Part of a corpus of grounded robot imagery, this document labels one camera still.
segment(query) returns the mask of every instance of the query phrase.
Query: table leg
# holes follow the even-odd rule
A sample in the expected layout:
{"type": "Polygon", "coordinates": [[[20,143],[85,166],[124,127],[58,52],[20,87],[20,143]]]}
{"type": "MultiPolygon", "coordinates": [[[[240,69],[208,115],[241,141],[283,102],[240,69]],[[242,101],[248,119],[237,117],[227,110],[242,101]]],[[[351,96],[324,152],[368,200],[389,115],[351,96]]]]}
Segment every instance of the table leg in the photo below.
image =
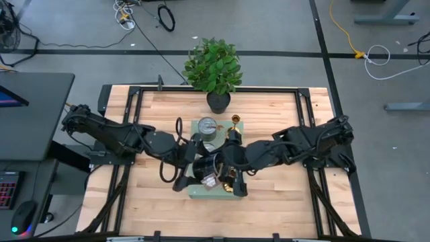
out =
{"type": "Polygon", "coordinates": [[[86,173],[90,172],[89,159],[66,148],[64,145],[60,145],[55,141],[51,142],[51,146],[48,151],[48,158],[58,159],[61,163],[70,165],[78,170],[86,173]]]}
{"type": "Polygon", "coordinates": [[[354,22],[356,24],[393,24],[393,25],[407,25],[414,24],[419,21],[419,17],[414,14],[411,15],[398,15],[400,10],[409,2],[409,0],[396,0],[386,13],[382,15],[359,15],[356,16],[354,22]]]}
{"type": "Polygon", "coordinates": [[[385,111],[430,111],[430,102],[390,103],[384,106],[385,111]]]}

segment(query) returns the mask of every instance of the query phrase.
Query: wooden table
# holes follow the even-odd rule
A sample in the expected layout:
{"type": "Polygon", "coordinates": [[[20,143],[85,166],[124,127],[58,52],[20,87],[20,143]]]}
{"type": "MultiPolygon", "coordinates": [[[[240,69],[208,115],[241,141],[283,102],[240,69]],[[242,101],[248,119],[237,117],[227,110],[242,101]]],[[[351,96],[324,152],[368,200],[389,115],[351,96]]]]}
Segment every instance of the wooden table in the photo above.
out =
{"type": "MultiPolygon", "coordinates": [[[[128,89],[128,85],[112,86],[106,118],[122,123],[128,89]]],[[[328,91],[309,90],[319,125],[333,117],[328,91]]],[[[176,118],[182,117],[183,136],[189,138],[192,120],[205,116],[230,120],[233,114],[244,122],[244,145],[271,140],[274,132],[299,125],[295,98],[290,93],[232,93],[226,112],[213,114],[205,93],[189,91],[145,91],[139,123],[175,134],[176,118]]],[[[279,233],[281,238],[316,238],[308,176],[300,163],[267,168],[247,177],[249,195],[239,201],[192,200],[186,190],[174,192],[172,184],[160,180],[159,163],[147,155],[137,155],[128,180],[121,235],[153,235],[161,231],[162,236],[182,237],[272,237],[272,233],[279,233]]],[[[112,166],[105,165],[89,178],[77,231],[84,229],[103,206],[111,173],[112,166]]],[[[173,168],[166,165],[165,176],[172,174],[173,168]]],[[[347,174],[342,169],[329,168],[326,175],[333,206],[351,230],[360,234],[347,174]]],[[[320,209],[328,234],[321,204],[320,209]]],[[[111,212],[110,230],[115,214],[116,205],[111,212]]]]}

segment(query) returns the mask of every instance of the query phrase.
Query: keyboard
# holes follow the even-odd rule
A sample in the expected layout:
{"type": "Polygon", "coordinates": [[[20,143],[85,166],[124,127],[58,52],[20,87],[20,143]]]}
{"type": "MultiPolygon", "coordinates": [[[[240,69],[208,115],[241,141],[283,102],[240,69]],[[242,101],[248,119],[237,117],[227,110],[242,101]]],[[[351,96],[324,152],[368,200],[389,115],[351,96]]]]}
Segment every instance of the keyboard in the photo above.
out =
{"type": "Polygon", "coordinates": [[[22,171],[0,171],[0,210],[13,209],[23,176],[22,171]]]}

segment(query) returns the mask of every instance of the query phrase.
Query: metal can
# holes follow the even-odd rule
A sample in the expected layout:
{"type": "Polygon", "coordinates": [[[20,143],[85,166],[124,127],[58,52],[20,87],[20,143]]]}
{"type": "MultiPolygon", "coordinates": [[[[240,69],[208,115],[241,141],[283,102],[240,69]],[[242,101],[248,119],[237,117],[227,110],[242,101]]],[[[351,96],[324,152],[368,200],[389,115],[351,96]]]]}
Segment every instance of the metal can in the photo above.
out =
{"type": "Polygon", "coordinates": [[[198,128],[203,141],[209,142],[216,138],[216,122],[213,118],[202,118],[198,122],[198,128]]]}

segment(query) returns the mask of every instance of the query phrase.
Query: green tray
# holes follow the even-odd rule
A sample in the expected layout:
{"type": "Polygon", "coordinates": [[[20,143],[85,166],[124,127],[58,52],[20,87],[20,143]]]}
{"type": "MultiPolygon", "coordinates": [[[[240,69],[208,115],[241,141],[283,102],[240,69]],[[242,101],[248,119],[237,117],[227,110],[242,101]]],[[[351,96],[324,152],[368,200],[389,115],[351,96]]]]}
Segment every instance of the green tray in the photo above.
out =
{"type": "MultiPolygon", "coordinates": [[[[195,134],[198,132],[198,122],[199,120],[193,120],[191,121],[191,133],[195,134]]],[[[216,138],[210,142],[204,142],[204,143],[210,143],[215,146],[215,148],[219,148],[222,144],[224,144],[224,141],[226,139],[226,133],[228,128],[233,127],[233,123],[231,120],[229,121],[217,121],[217,125],[222,125],[220,130],[216,131],[216,138]]],[[[243,122],[239,122],[236,127],[241,131],[242,133],[242,139],[243,139],[243,122]]],[[[192,166],[190,165],[187,170],[187,176],[194,177],[192,166]]],[[[213,199],[213,200],[240,200],[241,198],[236,197],[231,192],[226,192],[222,188],[222,186],[218,186],[210,191],[207,191],[206,188],[203,185],[190,185],[188,186],[188,195],[192,199],[213,199]]]]}

